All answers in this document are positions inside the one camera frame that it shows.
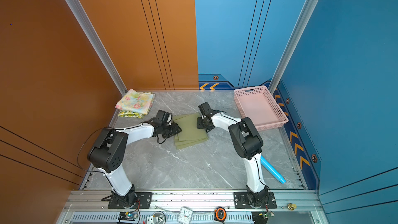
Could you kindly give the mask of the olive green skirt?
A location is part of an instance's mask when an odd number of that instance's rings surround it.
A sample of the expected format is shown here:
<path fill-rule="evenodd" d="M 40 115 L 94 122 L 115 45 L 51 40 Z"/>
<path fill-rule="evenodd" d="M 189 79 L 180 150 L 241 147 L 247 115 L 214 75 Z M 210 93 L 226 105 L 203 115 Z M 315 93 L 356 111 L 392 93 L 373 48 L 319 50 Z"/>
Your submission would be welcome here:
<path fill-rule="evenodd" d="M 205 130 L 197 128 L 200 113 L 184 114 L 173 117 L 173 121 L 181 128 L 181 132 L 174 136 L 177 150 L 184 149 L 209 140 Z"/>

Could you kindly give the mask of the pastel floral skirt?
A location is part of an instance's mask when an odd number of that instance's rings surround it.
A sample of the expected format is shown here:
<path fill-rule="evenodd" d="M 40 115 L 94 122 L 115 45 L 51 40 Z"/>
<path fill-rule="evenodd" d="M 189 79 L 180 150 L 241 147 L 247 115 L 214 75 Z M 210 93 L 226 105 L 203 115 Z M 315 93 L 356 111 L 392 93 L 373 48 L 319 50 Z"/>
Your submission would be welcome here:
<path fill-rule="evenodd" d="M 147 115 L 152 107 L 155 94 L 151 92 L 137 92 L 130 89 L 116 104 L 115 108 Z"/>

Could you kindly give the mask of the lemon print skirt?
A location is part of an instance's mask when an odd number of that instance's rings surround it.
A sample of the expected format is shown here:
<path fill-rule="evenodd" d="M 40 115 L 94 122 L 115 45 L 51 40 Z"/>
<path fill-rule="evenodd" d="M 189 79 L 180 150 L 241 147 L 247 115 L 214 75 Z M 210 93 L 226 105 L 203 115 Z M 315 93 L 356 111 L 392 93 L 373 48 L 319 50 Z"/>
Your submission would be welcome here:
<path fill-rule="evenodd" d="M 145 114 L 135 113 L 132 111 L 120 111 L 118 117 L 125 117 L 125 118 L 140 118 L 142 119 L 145 117 Z"/>

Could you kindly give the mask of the pink plastic basket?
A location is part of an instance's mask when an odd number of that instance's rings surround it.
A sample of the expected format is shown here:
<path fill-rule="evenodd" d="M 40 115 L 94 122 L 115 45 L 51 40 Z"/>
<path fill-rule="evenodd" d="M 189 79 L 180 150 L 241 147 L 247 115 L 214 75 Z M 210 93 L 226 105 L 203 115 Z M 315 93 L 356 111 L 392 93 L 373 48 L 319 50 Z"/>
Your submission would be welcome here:
<path fill-rule="evenodd" d="M 250 118 L 259 131 L 280 128 L 288 122 L 288 117 L 266 86 L 236 89 L 234 101 L 241 117 Z"/>

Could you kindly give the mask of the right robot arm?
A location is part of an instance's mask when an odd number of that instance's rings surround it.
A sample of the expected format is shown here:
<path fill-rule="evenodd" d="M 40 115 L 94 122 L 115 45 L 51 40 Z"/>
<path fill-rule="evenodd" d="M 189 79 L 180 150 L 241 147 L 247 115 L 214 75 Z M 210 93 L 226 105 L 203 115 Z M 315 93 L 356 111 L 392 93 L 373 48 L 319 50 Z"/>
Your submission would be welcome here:
<path fill-rule="evenodd" d="M 207 102 L 199 105 L 199 110 L 198 129 L 209 132 L 221 128 L 229 132 L 236 153 L 244 160 L 249 204 L 255 208 L 263 206 L 269 196 L 269 188 L 261 171 L 263 140 L 252 120 L 248 117 L 231 117 L 223 111 L 212 109 Z"/>

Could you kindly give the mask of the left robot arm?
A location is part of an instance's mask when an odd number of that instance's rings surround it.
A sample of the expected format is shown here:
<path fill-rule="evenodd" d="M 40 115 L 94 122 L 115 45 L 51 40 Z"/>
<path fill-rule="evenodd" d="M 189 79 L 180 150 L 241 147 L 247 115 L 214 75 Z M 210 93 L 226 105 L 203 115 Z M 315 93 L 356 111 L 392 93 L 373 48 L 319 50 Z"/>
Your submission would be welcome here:
<path fill-rule="evenodd" d="M 182 129 L 173 121 L 171 113 L 159 110 L 147 121 L 126 128 L 105 127 L 99 130 L 87 159 L 109 182 L 111 195 L 103 199 L 108 208 L 133 208 L 138 202 L 135 186 L 128 179 L 123 160 L 128 144 L 149 138 L 162 137 L 164 141 L 179 134 Z"/>

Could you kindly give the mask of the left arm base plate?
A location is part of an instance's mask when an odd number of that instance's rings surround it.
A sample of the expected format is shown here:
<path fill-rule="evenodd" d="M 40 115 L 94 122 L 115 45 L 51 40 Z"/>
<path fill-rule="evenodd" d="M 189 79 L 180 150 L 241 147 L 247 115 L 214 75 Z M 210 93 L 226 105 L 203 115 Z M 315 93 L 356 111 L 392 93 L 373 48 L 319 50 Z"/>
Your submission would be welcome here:
<path fill-rule="evenodd" d="M 149 209 L 152 201 L 152 192 L 131 192 L 126 196 L 119 196 L 115 192 L 102 201 L 108 201 L 109 209 Z"/>

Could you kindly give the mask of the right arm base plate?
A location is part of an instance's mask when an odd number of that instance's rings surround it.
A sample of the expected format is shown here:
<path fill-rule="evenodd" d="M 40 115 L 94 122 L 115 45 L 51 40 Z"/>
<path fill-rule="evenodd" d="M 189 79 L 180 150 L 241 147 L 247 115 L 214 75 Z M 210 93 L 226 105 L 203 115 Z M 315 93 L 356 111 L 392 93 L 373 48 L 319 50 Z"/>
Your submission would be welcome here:
<path fill-rule="evenodd" d="M 251 192 L 234 192 L 234 205 L 237 209 L 261 208 L 276 209 L 277 204 L 273 192 L 260 192 L 253 194 Z"/>

